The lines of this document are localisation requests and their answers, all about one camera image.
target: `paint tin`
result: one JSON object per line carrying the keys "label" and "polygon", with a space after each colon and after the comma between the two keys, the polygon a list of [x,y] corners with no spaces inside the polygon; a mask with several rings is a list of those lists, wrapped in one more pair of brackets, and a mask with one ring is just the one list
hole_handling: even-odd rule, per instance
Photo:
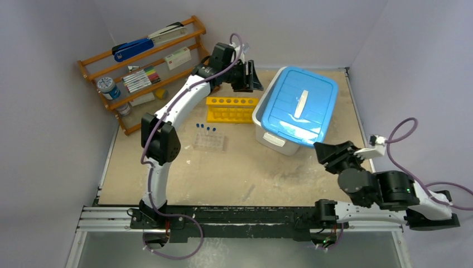
{"label": "paint tin", "polygon": [[117,112],[120,113],[122,116],[129,115],[131,111],[132,109],[130,107],[130,104],[128,104],[128,102],[117,108]]}
{"label": "paint tin", "polygon": [[120,97],[120,90],[115,81],[110,77],[103,77],[97,82],[97,88],[106,99],[116,99]]}

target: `white wall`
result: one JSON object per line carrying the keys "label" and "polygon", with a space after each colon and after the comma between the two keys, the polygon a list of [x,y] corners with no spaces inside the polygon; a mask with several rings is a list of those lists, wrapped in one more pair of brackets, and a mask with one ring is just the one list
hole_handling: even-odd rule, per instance
{"label": "white wall", "polygon": [[[473,189],[472,13],[470,0],[389,1],[351,68],[367,135],[388,135],[401,120],[419,119],[418,130],[392,150],[426,183]],[[375,167],[394,168],[387,157]],[[448,189],[456,204],[473,207],[473,197]],[[416,267],[473,267],[473,213],[456,212],[461,228],[407,231]]]}
{"label": "white wall", "polygon": [[232,32],[250,44],[258,67],[347,67],[387,0],[95,0],[118,44],[197,15],[211,51]]}
{"label": "white wall", "polygon": [[0,1],[0,266],[64,267],[114,118],[77,59],[112,45],[92,0]]}

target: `white handle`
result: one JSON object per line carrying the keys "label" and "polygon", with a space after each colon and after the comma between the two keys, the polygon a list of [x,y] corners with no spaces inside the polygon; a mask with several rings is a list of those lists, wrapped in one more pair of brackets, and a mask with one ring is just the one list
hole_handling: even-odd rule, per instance
{"label": "white handle", "polygon": [[286,144],[286,140],[279,138],[278,136],[272,135],[269,132],[264,133],[263,139],[279,147],[282,147],[284,146],[284,144]]}
{"label": "white handle", "polygon": [[304,111],[304,106],[306,105],[307,101],[307,95],[309,94],[309,91],[304,90],[301,94],[301,97],[299,98],[299,103],[297,104],[296,111],[294,113],[294,117],[299,118],[302,114],[302,111]]}

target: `blue lid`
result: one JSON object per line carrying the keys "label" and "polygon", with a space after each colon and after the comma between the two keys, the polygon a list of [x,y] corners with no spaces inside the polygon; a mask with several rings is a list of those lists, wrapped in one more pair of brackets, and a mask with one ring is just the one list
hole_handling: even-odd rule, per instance
{"label": "blue lid", "polygon": [[285,68],[277,79],[261,120],[263,128],[307,147],[322,142],[334,111],[338,85],[297,67]]}

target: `yellow object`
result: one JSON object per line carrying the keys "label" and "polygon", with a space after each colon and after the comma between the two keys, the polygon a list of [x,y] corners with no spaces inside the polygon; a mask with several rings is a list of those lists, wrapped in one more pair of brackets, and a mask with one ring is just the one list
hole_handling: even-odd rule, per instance
{"label": "yellow object", "polygon": [[252,124],[257,98],[207,97],[207,123]]}
{"label": "yellow object", "polygon": [[158,97],[158,99],[165,99],[165,98],[167,98],[167,90],[165,90],[163,88],[158,88],[155,91],[155,95],[156,95],[156,97]]}

